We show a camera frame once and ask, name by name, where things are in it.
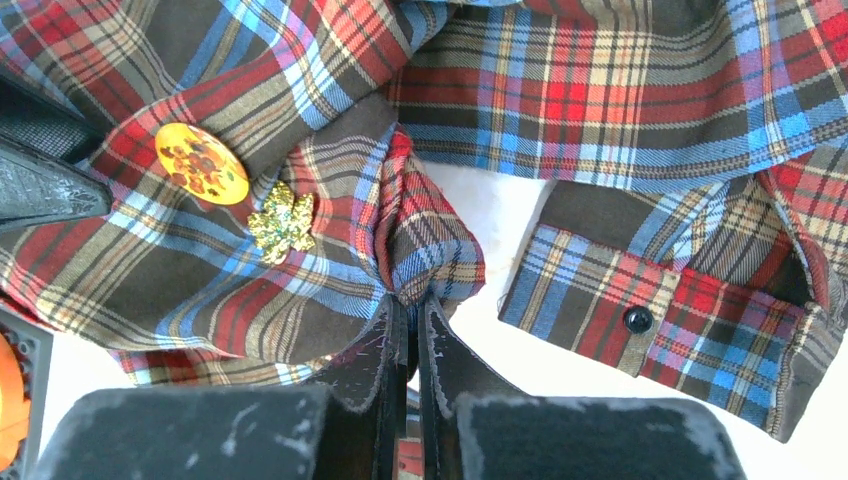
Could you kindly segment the round yellow brooch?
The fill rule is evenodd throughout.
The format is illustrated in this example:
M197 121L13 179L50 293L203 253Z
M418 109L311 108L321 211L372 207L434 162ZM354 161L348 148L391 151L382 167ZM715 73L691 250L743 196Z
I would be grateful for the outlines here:
M170 180L196 198L225 206L247 198L246 170L217 137L192 125L169 123L156 132L154 144Z

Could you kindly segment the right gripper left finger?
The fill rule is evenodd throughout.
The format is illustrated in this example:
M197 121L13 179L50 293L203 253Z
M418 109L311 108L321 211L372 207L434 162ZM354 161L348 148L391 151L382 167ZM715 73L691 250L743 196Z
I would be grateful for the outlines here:
M407 321L385 296L362 333L286 386L104 389L60 421L35 479L392 479Z

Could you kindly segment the plaid flannel shirt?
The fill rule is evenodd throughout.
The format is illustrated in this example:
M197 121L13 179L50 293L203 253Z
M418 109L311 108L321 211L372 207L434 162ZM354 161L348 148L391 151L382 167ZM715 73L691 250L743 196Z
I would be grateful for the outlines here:
M843 1L5 1L1 63L105 137L108 215L1 237L1 303L138 385L294 383L483 252L426 161L551 180L500 319L787 442L847 330ZM217 137L250 190L173 183ZM283 182L315 246L261 260ZM645 306L654 325L631 334Z

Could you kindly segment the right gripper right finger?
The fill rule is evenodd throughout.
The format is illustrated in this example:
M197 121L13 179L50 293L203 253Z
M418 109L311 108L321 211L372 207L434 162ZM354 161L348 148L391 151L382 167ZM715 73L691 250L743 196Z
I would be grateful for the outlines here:
M451 329L429 294L417 319L427 479L743 479L724 426L679 398L522 392Z

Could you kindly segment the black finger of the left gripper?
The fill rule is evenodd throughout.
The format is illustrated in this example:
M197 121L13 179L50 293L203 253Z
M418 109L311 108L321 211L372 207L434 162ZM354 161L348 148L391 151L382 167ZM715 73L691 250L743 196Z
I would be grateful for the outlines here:
M1 230L102 217L113 196L78 165L104 134L11 70L1 71Z

